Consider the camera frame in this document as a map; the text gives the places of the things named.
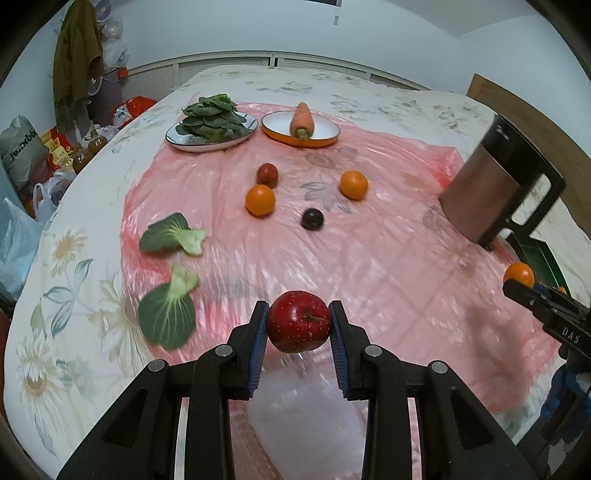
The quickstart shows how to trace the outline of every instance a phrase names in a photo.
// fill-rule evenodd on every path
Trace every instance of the green tray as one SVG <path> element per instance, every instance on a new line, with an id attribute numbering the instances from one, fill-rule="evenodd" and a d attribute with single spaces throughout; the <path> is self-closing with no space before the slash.
<path id="1" fill-rule="evenodd" d="M 534 238 L 517 238 L 513 233 L 507 237 L 510 246 L 523 263 L 527 263 L 535 274 L 535 281 L 546 287 L 564 287 L 570 295 L 566 280 L 558 263 L 545 242 Z"/>

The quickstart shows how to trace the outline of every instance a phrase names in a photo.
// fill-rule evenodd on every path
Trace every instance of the bok choy leaf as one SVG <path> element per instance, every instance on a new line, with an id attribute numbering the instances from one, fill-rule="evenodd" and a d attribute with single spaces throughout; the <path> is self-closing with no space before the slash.
<path id="1" fill-rule="evenodd" d="M 201 242 L 207 238 L 202 228 L 191 229 L 182 213 L 173 213 L 164 220 L 153 223 L 139 240 L 142 252 L 159 252 L 181 247 L 189 255 L 203 254 Z"/>
<path id="2" fill-rule="evenodd" d="M 174 263 L 170 282 L 146 294 L 138 306 L 139 326 L 149 342 L 174 350 L 187 343 L 195 330 L 195 307 L 189 296 L 199 276 Z"/>

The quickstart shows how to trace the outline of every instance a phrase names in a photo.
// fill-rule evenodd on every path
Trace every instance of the orange bowl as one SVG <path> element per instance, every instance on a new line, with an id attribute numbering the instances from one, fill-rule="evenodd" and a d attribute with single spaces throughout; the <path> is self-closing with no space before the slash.
<path id="1" fill-rule="evenodd" d="M 314 134 L 308 140 L 292 137 L 290 134 L 293 110 L 271 112 L 261 119 L 262 130 L 272 138 L 286 145 L 299 148 L 321 148 L 335 143 L 340 135 L 339 126 L 320 115 L 312 114 L 314 119 Z"/>

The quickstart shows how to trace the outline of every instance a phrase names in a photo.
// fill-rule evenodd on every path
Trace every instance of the bottle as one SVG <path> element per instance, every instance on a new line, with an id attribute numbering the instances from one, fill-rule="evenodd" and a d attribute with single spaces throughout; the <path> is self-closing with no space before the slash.
<path id="1" fill-rule="evenodd" d="M 93 129 L 90 132 L 90 141 L 88 142 L 86 149 L 94 157 L 108 142 L 109 141 L 105 137 L 99 135 L 97 131 Z"/>
<path id="2" fill-rule="evenodd" d="M 75 153 L 74 159 L 72 160 L 72 168 L 76 172 L 76 175 L 78 175 L 82 169 L 90 163 L 93 157 L 94 155 L 84 148 Z"/>

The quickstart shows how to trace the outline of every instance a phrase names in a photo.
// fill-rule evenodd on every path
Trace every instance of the white plate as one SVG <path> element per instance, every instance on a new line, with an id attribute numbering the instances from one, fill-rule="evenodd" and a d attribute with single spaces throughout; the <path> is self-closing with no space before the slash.
<path id="1" fill-rule="evenodd" d="M 293 118 L 293 110 L 283 110 L 266 114 L 263 122 L 265 127 L 278 134 L 291 136 L 290 125 Z M 312 114 L 312 118 L 314 119 L 314 133 L 310 140 L 328 140 L 339 135 L 339 127 L 333 121 L 315 114 Z"/>
<path id="2" fill-rule="evenodd" d="M 236 113 L 246 118 L 246 122 L 243 125 L 250 130 L 247 134 L 239 138 L 235 138 L 234 140 L 229 140 L 227 142 L 197 145 L 194 143 L 194 135 L 180 135 L 176 131 L 176 126 L 181 123 L 177 122 L 173 126 L 171 126 L 166 132 L 166 141 L 170 143 L 174 148 L 178 148 L 179 150 L 182 150 L 184 152 L 191 153 L 214 152 L 216 150 L 225 150 L 227 148 L 233 147 L 234 145 L 238 145 L 239 143 L 244 142 L 248 137 L 250 137 L 253 134 L 253 132 L 258 127 L 258 120 L 254 118 L 252 115 L 242 112 Z"/>

